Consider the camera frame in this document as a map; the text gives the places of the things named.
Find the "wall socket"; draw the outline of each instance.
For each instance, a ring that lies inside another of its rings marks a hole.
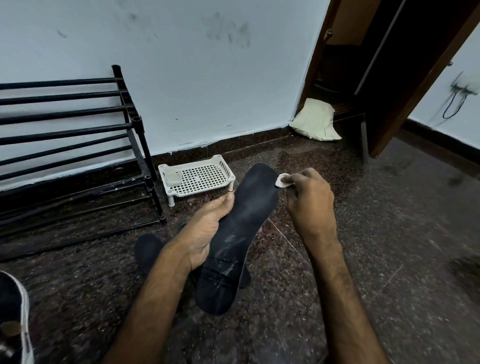
[[[467,94],[478,95],[480,92],[480,72],[470,74],[462,72],[453,81],[452,88]]]

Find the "white wall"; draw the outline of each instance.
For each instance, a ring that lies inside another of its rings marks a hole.
[[[329,0],[4,0],[0,83],[111,77],[122,67],[152,154],[286,126],[292,119]],[[111,89],[65,87],[62,92]],[[35,95],[52,90],[33,90]],[[0,97],[27,95],[0,91]],[[117,105],[117,99],[0,107],[61,110]],[[0,126],[1,136],[123,122],[122,114]],[[106,136],[0,147],[0,159]],[[108,147],[122,145],[112,142]],[[98,151],[72,151],[69,157]],[[1,173],[44,164],[55,155]],[[131,154],[98,158],[98,163]],[[86,164],[0,182],[13,188],[85,169]]]
[[[461,142],[480,149],[480,95],[470,95],[457,115],[444,120],[442,114],[452,96],[450,85],[462,73],[462,77],[479,78],[480,75],[480,25],[472,32],[431,88],[413,110],[410,118],[434,130],[447,134]],[[446,116],[455,111],[460,95],[457,95]]]

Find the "shoe insole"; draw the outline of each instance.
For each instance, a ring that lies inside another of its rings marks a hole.
[[[220,220],[195,288],[205,312],[222,315],[233,304],[250,244],[276,207],[277,176],[269,166],[255,164],[235,191],[232,211]]]
[[[135,242],[135,246],[133,247],[133,255],[135,256],[138,267],[143,274],[148,276],[148,273],[150,273],[150,270],[153,268],[153,265],[155,264],[155,261],[164,246],[165,243],[163,243],[154,234],[143,234],[138,237],[137,241]],[[194,283],[197,281],[199,271],[199,269],[196,269],[190,273],[190,278]],[[248,287],[251,280],[252,278],[247,267],[244,267],[240,280],[240,288]]]

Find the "white plastic basket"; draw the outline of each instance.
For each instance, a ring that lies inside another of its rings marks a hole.
[[[235,181],[235,175],[219,154],[207,160],[177,166],[160,164],[158,171],[168,196],[169,206],[175,205],[173,196],[185,197],[227,185],[228,190],[232,191]]]

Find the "hand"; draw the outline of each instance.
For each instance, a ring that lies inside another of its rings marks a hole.
[[[327,181],[313,168],[282,181],[294,183],[287,188],[287,211],[309,253],[319,254],[323,246],[337,242],[334,195]]]
[[[218,230],[218,221],[232,210],[234,200],[233,192],[228,192],[206,203],[172,240],[185,249],[192,270],[201,266],[207,259],[210,242]]]

